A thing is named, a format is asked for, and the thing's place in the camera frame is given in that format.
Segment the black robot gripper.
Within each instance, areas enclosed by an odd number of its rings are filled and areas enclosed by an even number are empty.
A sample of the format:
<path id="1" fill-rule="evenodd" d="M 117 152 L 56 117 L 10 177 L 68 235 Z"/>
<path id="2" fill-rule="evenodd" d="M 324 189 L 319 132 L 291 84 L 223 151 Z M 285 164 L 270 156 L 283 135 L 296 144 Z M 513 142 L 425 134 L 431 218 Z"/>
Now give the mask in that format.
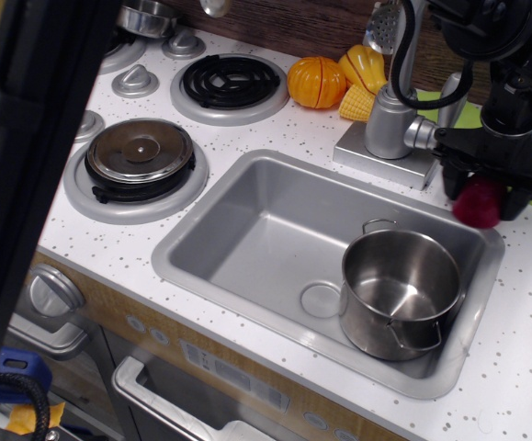
<path id="1" fill-rule="evenodd" d="M 470 175 L 482 175 L 506 186 L 500 206 L 502 221 L 514 221 L 532 201 L 530 135 L 505 137 L 485 128 L 442 128 L 435 139 L 449 199 L 458 198 Z"/>

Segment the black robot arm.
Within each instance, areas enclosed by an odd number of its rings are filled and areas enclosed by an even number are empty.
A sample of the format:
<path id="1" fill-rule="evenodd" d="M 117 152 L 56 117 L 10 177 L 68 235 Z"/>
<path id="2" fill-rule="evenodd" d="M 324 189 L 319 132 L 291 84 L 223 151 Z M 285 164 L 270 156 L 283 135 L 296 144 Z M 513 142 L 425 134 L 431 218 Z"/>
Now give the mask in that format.
<path id="1" fill-rule="evenodd" d="M 532 201 L 532 1 L 433 1 L 448 47 L 490 66 L 477 129 L 439 129 L 435 152 L 445 191 L 457 199 L 471 175 L 506 186 L 500 215 L 514 220 Z"/>

